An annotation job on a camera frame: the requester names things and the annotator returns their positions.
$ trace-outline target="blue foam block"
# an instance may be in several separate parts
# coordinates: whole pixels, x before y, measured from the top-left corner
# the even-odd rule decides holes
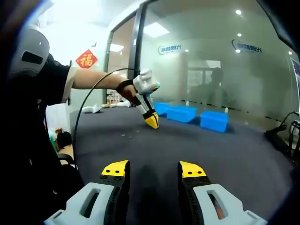
[[[200,127],[224,133],[228,124],[228,114],[221,112],[205,111],[200,115]]]
[[[167,103],[161,103],[161,102],[155,102],[154,108],[156,113],[160,116],[162,114],[166,114],[167,110],[170,108],[170,104]]]
[[[188,106],[174,106],[167,110],[167,119],[189,123],[197,115],[197,108]]]

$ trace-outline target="person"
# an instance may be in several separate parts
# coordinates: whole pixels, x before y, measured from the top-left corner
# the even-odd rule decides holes
[[[67,154],[74,160],[72,136],[69,132],[62,129],[56,130],[57,138],[55,141],[56,149],[59,154]],[[66,160],[60,160],[62,165],[68,164]]]
[[[193,86],[189,90],[188,100],[197,103],[217,105],[218,94],[221,95],[222,104],[229,105],[231,100],[228,93],[221,87],[223,82],[223,70],[212,68],[211,82]]]
[[[17,133],[13,141],[14,162],[12,176],[18,178],[22,194],[18,207],[24,217],[38,222],[45,221],[53,213],[65,207],[68,198],[82,186],[72,182],[53,150],[44,127],[48,105],[65,103],[71,89],[90,89],[107,73],[90,69],[63,66],[51,54],[36,76],[26,73],[7,81],[6,109],[9,132]],[[98,89],[117,89],[127,79],[112,74],[98,84]],[[132,102],[135,88],[128,85],[120,94]]]

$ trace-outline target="floor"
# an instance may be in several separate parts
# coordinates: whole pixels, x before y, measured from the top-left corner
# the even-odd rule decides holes
[[[244,210],[270,218],[291,186],[293,166],[265,140],[264,129],[230,120],[227,132],[219,134],[197,122],[160,118],[160,129],[154,130],[135,108],[82,114],[75,155],[84,182],[97,182],[106,165],[128,159],[127,224],[156,224],[158,218],[181,224],[176,169],[186,161],[239,198]]]

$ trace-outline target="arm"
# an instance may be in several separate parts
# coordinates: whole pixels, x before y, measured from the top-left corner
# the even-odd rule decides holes
[[[105,72],[88,70],[88,69],[78,69],[74,76],[74,82],[72,88],[75,89],[90,89],[94,84],[99,81],[102,77],[107,75]],[[101,81],[96,88],[105,88],[115,90],[117,86],[127,80],[118,74],[111,74],[103,81]]]
[[[68,83],[72,84],[72,88],[75,89],[91,89],[97,81],[99,81],[102,77],[107,75],[105,72],[89,70],[89,69],[77,69],[74,67],[70,68],[70,74],[74,74],[74,76],[68,77],[68,79],[73,79],[73,82],[69,81]],[[122,77],[119,74],[111,74],[103,81],[101,81],[97,85],[97,89],[113,89],[116,90],[118,85],[123,81],[128,80],[125,77]],[[136,95],[136,91],[133,85],[126,86],[124,90],[121,92],[121,95],[133,103],[133,97]]]

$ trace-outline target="window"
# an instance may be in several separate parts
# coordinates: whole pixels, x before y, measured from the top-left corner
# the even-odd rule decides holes
[[[155,101],[282,119],[298,110],[291,56],[299,62],[255,0],[164,0],[147,8],[141,68],[161,82]]]

